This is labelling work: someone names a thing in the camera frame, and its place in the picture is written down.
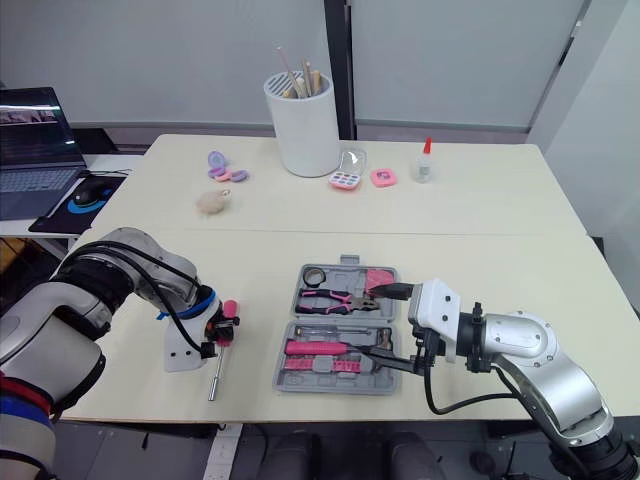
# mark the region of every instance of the table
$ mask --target table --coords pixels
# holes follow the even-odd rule
[[[276,355],[301,265],[338,263],[340,254],[369,265],[397,268],[403,281],[439,277],[485,312],[524,309],[553,326],[559,342],[596,382],[616,415],[638,415],[628,369],[637,363],[640,323],[604,259],[586,235],[397,235],[315,232],[186,230],[149,227],[164,248],[198,267],[203,282],[222,299],[236,299],[242,323],[225,354],[215,402],[207,396],[216,361],[199,370],[163,370],[163,338],[169,320],[130,296],[115,315],[111,333],[98,341],[107,365],[98,383],[67,419],[135,422],[269,422],[340,420],[523,419],[515,401],[485,402],[435,417],[427,408],[422,379],[403,374],[392,396],[277,392]],[[81,242],[110,231],[94,225]],[[414,353],[407,304],[396,318],[401,353]],[[439,359],[433,374],[436,403],[504,391],[493,374],[473,374],[463,359]]]
[[[97,221],[197,230],[585,234],[534,145],[434,144],[434,178],[418,184],[409,172],[421,144],[343,144],[367,152],[368,171],[392,168],[398,183],[380,189],[364,178],[357,191],[339,191],[326,177],[286,172],[273,138],[163,135]],[[238,184],[209,179],[211,150],[223,152],[233,169],[248,169],[251,178]],[[211,218],[200,215],[198,197],[222,188],[232,190],[228,208]]]
[[[83,155],[83,157],[87,163],[87,168],[93,171],[133,169],[142,158],[141,155]],[[62,198],[66,198],[80,182],[82,182],[82,179],[78,179]],[[55,238],[74,240],[78,235],[75,233],[31,232],[29,227],[35,221],[35,218],[2,220],[0,221],[0,237],[32,238],[57,258],[64,258],[67,252],[59,244],[50,240]]]

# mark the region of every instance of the pink pliers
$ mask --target pink pliers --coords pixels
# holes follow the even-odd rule
[[[321,315],[340,314],[346,315],[353,310],[378,310],[380,304],[370,298],[354,297],[349,292],[341,292],[337,290],[328,290],[320,288],[317,290],[300,289],[298,293],[299,297],[312,298],[321,297],[337,300],[339,305],[332,305],[330,307],[309,307],[307,305],[296,305],[296,313],[319,313]]]

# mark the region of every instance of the white cup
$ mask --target white cup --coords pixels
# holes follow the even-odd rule
[[[302,76],[302,72],[293,73]],[[283,97],[290,87],[287,72],[273,75],[264,83],[282,164],[300,177],[327,175],[340,163],[333,82],[322,75],[321,93],[307,98]]]

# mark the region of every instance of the red cap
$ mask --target red cap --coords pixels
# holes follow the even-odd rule
[[[427,155],[431,153],[431,137],[427,137],[427,141],[424,142],[424,150],[422,150]]]
[[[227,300],[222,305],[222,316],[224,318],[233,318],[238,314],[238,302],[235,300]]]

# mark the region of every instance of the fluffy toy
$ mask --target fluffy toy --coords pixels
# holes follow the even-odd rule
[[[205,192],[200,195],[196,206],[200,213],[204,213],[205,215],[215,215],[216,213],[224,210],[230,195],[231,190],[229,189]]]

